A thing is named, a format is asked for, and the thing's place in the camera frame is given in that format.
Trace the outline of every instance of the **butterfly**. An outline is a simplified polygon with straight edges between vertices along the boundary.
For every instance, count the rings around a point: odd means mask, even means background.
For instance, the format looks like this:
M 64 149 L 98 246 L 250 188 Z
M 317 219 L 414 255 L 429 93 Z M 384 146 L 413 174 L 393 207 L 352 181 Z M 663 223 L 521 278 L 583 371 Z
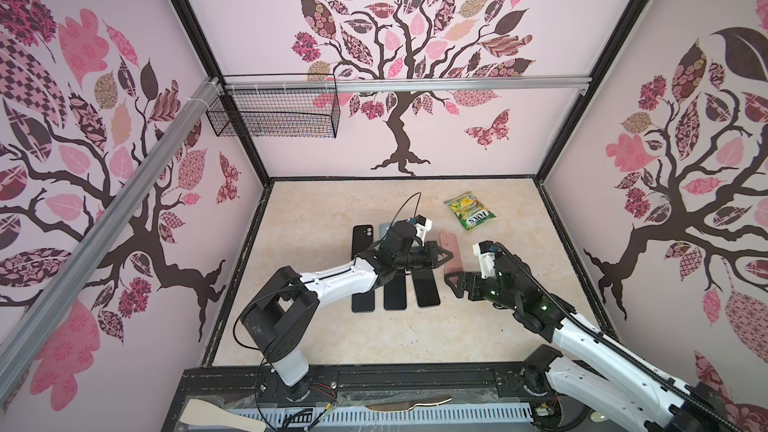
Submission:
M 507 137 L 507 134 L 509 133 L 509 127 L 505 125 L 507 122 L 509 122 L 509 109 L 506 109 L 504 112 L 498 114 L 498 117 L 494 119 L 490 128 L 486 129 L 485 127 L 470 127 L 464 132 L 469 134 L 470 137 L 477 139 L 478 144 L 485 147 L 487 150 L 488 144 L 493 142 L 494 137 L 496 139 L 505 138 L 509 140 L 509 137 Z
M 219 152 L 219 163 L 221 164 L 221 171 L 224 172 L 224 184 L 219 187 L 219 193 L 216 194 L 216 204 L 221 204 L 227 199 L 235 200 L 238 197 L 235 182 L 240 177 L 237 168 L 231 166 L 229 159 L 224 157 L 221 152 Z

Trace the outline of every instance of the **wallpaper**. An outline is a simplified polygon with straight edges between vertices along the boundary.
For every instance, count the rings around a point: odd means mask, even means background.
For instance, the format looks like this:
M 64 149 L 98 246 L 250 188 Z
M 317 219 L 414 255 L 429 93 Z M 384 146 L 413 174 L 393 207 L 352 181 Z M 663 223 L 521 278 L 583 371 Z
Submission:
M 562 24 L 573 10 L 563 1 L 192 0 L 226 73 L 309 80 L 588 74 L 626 0 L 582 4 L 584 26 L 570 36 Z M 337 138 L 255 142 L 272 176 L 533 173 L 575 93 L 340 94 Z M 313 105 L 331 100 L 320 94 Z
M 0 0 L 0 79 L 5 337 L 204 74 L 167 0 Z M 143 413 L 119 430 L 159 427 L 259 193 L 239 143 L 198 121 L 5 401 L 3 428 L 96 430 L 121 404 Z
M 747 430 L 768 426 L 767 7 L 656 0 L 547 184 L 624 342 L 719 380 Z

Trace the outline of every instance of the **green snack bag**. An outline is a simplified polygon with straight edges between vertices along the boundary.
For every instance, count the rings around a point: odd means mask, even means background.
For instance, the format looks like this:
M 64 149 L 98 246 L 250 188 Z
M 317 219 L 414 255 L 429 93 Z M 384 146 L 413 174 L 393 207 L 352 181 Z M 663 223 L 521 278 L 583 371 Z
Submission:
M 454 211 L 458 221 L 467 230 L 479 226 L 489 218 L 495 217 L 493 212 L 486 209 L 472 192 L 465 192 L 459 197 L 446 200 L 446 205 Z

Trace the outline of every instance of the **wooden spatula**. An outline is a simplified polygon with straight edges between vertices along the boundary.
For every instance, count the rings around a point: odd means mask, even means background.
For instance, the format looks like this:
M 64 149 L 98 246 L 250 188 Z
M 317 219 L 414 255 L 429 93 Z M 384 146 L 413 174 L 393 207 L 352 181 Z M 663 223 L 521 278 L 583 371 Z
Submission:
M 223 425 L 247 432 L 264 432 L 266 424 L 261 420 L 250 419 L 200 399 L 189 399 L 187 407 L 181 413 L 179 422 L 187 425 Z

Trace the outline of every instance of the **aluminum rail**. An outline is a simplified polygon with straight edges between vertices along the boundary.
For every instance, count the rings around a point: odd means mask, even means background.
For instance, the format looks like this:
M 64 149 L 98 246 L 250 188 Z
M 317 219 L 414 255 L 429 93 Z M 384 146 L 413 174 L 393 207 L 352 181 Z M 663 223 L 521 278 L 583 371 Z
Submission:
M 292 80 L 236 82 L 232 76 L 227 90 L 279 90 L 332 88 L 333 82 Z M 530 77 L 467 77 L 465 79 L 390 79 L 390 80 L 337 80 L 339 93 L 356 92 L 408 92 L 411 90 L 501 90 L 501 89 L 586 89 L 592 80 L 589 76 L 530 76 Z
M 0 346 L 0 402 L 14 389 L 38 352 L 69 311 L 101 260 L 123 231 L 130 216 L 158 180 L 189 130 L 219 96 L 218 81 L 208 78 L 187 100 L 135 174 L 126 182 L 104 214 L 72 251 L 62 269 Z

